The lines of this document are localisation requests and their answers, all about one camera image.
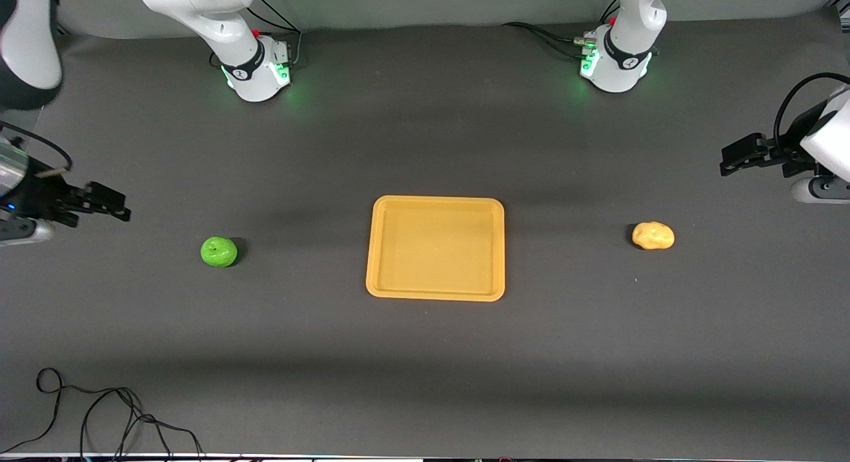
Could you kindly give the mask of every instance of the cable connector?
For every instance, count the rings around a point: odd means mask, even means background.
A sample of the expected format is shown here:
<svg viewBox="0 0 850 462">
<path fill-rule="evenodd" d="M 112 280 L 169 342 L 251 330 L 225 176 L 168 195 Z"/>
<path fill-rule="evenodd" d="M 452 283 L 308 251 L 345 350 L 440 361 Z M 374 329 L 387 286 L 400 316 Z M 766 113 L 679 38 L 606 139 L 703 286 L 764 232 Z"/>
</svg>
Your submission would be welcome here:
<svg viewBox="0 0 850 462">
<path fill-rule="evenodd" d="M 596 48 L 596 39 L 592 37 L 574 37 L 573 44 L 579 47 Z"/>
</svg>

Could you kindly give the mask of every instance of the green ball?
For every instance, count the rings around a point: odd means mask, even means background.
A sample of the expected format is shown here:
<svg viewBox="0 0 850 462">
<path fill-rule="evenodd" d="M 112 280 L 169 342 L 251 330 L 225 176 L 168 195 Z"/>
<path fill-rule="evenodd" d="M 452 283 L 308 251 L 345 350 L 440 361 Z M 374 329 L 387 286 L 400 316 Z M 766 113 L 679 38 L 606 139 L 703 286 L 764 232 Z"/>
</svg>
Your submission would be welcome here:
<svg viewBox="0 0 850 462">
<path fill-rule="evenodd" d="M 201 245 L 201 259 L 214 268 L 227 268 L 236 261 L 236 244 L 230 238 L 207 238 Z"/>
</svg>

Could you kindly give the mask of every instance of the yellow fruit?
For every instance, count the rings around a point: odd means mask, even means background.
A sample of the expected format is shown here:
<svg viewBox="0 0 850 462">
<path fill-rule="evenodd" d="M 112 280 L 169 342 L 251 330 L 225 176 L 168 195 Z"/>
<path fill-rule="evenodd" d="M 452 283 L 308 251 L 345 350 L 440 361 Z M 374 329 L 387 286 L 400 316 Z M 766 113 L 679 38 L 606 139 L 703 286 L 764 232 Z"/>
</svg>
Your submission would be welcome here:
<svg viewBox="0 0 850 462">
<path fill-rule="evenodd" d="M 666 250 L 674 241 L 676 237 L 670 226 L 658 221 L 644 221 L 632 232 L 632 242 L 644 250 Z"/>
</svg>

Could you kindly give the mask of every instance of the table surface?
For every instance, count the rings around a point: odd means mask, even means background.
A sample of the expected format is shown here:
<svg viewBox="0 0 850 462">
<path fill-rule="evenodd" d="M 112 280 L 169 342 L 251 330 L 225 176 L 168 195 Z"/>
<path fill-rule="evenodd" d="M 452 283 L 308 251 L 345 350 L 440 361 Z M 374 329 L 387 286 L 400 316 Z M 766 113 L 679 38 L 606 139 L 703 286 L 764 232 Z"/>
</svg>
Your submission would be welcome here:
<svg viewBox="0 0 850 462">
<path fill-rule="evenodd" d="M 0 440 L 42 431 L 51 365 L 133 387 L 209 452 L 850 458 L 848 208 L 717 168 L 799 79 L 847 72 L 837 15 L 671 23 L 659 48 L 607 95 L 520 29 L 316 32 L 294 85 L 249 104 L 200 39 L 64 42 L 37 131 L 133 221 L 3 248 Z M 385 194 L 503 202 L 506 295 L 370 296 Z M 676 246 L 631 247 L 641 220 Z M 210 235 L 242 260 L 205 266 Z M 91 401 L 67 396 L 22 450 L 75 450 Z M 92 417 L 113 450 L 124 411 Z M 160 450 L 150 432 L 134 451 Z"/>
</svg>

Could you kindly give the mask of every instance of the yellow tray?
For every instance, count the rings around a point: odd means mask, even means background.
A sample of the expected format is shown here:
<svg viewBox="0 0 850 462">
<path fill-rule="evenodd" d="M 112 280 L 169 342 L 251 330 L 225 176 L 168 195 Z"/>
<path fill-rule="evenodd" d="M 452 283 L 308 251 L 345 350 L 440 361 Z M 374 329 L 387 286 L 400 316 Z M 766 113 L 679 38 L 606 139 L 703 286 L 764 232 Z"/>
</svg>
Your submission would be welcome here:
<svg viewBox="0 0 850 462">
<path fill-rule="evenodd" d="M 367 289 L 380 298 L 497 301 L 505 293 L 505 210 L 492 198 L 381 196 Z"/>
</svg>

